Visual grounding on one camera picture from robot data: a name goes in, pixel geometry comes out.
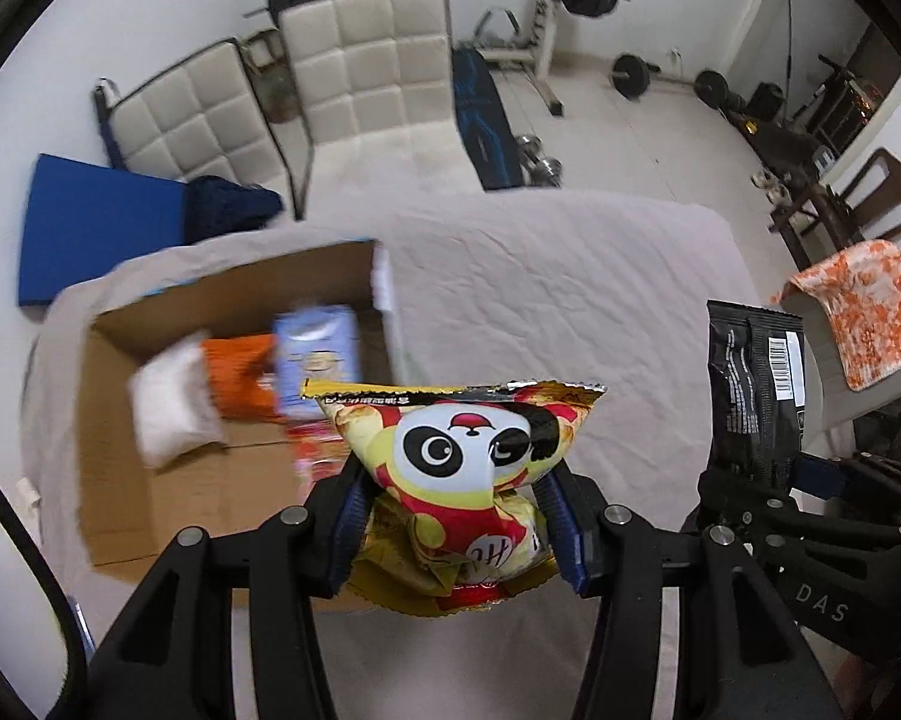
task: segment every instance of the blue package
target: blue package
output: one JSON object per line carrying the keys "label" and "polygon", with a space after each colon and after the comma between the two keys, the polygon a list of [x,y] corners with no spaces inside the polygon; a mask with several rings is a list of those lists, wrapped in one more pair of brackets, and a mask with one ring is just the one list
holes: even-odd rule
{"label": "blue package", "polygon": [[308,378],[358,381],[358,318],[349,306],[305,308],[277,317],[274,334],[279,413],[323,419],[317,402],[300,396],[301,384]]}

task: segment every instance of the bed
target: bed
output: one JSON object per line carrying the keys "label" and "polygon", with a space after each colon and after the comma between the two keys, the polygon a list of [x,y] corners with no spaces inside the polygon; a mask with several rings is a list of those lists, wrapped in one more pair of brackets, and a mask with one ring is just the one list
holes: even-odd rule
{"label": "bed", "polygon": [[[77,529],[84,329],[156,288],[325,242],[373,237],[387,247],[414,382],[600,381],[608,392],[569,453],[572,468],[660,527],[678,528],[696,503],[711,440],[706,301],[758,302],[721,217],[571,190],[377,200],[334,226],[286,224],[142,257],[51,306],[22,405],[25,470],[43,497],[46,558],[98,640],[131,587],[89,571]],[[484,613],[326,613],[317,626],[342,718],[531,720],[570,717],[596,610],[554,579]],[[668,595],[660,717],[670,717],[674,610]],[[233,630],[238,716],[254,717],[243,611]]]}

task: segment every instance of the black bag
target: black bag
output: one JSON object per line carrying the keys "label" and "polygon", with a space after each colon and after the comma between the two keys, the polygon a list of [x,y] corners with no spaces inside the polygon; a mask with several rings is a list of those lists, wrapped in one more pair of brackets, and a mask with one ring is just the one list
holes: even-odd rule
{"label": "black bag", "polygon": [[788,490],[804,435],[804,322],[711,300],[711,463]]}
{"label": "black bag", "polygon": [[276,191],[199,175],[184,188],[184,243],[260,230],[282,210],[284,202]]}

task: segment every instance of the box flap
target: box flap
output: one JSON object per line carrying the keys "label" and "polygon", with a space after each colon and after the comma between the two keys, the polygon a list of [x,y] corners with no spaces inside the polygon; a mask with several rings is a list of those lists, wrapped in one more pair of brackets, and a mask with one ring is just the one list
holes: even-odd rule
{"label": "box flap", "polygon": [[144,361],[202,327],[233,338],[269,332],[277,314],[308,303],[372,308],[374,247],[344,242],[237,266],[102,314],[94,327]]}
{"label": "box flap", "polygon": [[211,536],[227,535],[224,464],[229,451],[239,450],[204,446],[150,471],[150,527],[158,552],[188,525],[200,525]]}
{"label": "box flap", "polygon": [[227,490],[225,533],[260,527],[282,509],[303,503],[287,443],[232,449],[222,471]]}
{"label": "box flap", "polygon": [[147,469],[137,454],[127,380],[137,360],[92,329],[77,399],[79,518],[92,562],[157,552]]}
{"label": "box flap", "polygon": [[286,440],[286,428],[276,422],[224,420],[224,443],[229,447],[260,446],[267,443],[284,443]]}

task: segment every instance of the orange package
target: orange package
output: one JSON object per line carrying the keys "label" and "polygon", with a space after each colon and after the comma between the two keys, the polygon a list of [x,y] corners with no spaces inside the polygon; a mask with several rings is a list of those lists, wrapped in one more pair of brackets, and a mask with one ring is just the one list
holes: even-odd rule
{"label": "orange package", "polygon": [[280,422],[274,391],[275,336],[202,341],[214,406],[225,419]]}

